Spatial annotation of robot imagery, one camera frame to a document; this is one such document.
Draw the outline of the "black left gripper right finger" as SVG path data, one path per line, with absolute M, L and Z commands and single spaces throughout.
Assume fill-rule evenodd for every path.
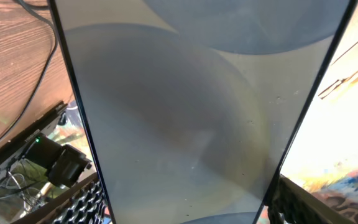
M 315 196 L 279 175 L 269 187 L 265 199 L 272 224 L 346 224 L 350 220 L 329 208 Z

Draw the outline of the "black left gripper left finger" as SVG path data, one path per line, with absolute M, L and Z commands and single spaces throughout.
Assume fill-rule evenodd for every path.
M 52 224 L 102 224 L 106 200 L 100 181 L 94 180 L 72 196 L 51 219 Z

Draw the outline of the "Samsung Galaxy smartphone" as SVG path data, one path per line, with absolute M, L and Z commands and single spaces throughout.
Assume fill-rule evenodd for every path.
M 356 7 L 55 0 L 116 223 L 255 223 Z

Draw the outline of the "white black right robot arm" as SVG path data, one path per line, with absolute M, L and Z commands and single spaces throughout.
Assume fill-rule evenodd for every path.
M 91 160 L 77 148 L 61 145 L 40 134 L 29 142 L 24 159 L 46 169 L 45 176 L 56 187 L 74 186 L 85 169 L 91 169 Z

